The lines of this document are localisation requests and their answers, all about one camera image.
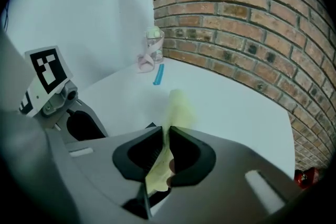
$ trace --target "blue strip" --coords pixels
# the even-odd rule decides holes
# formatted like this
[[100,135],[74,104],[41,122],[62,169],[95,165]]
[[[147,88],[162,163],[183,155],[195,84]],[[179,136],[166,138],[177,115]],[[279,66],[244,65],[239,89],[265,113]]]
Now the blue strip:
[[164,69],[164,63],[160,64],[159,66],[159,70],[156,74],[156,78],[153,82],[154,85],[160,85],[161,80],[162,80],[162,76],[163,76],[163,69]]

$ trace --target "pink ribbon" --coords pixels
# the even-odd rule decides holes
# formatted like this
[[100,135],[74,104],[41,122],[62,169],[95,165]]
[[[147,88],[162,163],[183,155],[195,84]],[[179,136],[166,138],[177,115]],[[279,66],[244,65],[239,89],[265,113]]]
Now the pink ribbon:
[[147,51],[144,55],[138,55],[138,73],[146,73],[154,69],[155,63],[153,58],[151,57],[151,54],[162,48],[163,40],[164,32],[161,31],[160,40],[151,47],[147,48]]

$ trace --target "yellow fabric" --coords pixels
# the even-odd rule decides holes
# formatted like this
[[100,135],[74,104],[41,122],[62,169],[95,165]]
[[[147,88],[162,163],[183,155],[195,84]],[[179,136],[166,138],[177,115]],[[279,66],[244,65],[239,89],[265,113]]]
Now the yellow fabric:
[[167,179],[172,175],[169,162],[174,158],[169,148],[169,128],[178,126],[190,128],[195,122],[193,109],[182,90],[172,90],[169,94],[169,104],[163,121],[163,148],[145,181],[147,193],[154,190],[167,191]]

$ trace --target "pink fabric strip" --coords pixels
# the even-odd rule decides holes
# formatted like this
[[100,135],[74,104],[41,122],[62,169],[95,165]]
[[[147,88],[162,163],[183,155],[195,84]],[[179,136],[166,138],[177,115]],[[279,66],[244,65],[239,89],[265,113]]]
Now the pink fabric strip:
[[161,39],[155,43],[153,46],[147,48],[145,55],[138,55],[138,73],[150,72],[154,69],[155,63],[151,54],[156,52],[158,49],[162,48],[164,40],[164,32],[161,32]]

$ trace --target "red object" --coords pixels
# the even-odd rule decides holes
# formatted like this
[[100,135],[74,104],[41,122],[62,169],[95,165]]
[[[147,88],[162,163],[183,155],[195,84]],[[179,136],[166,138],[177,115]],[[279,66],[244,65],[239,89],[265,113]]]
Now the red object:
[[309,188],[319,180],[319,171],[312,167],[304,172],[301,170],[295,170],[294,181],[302,189]]

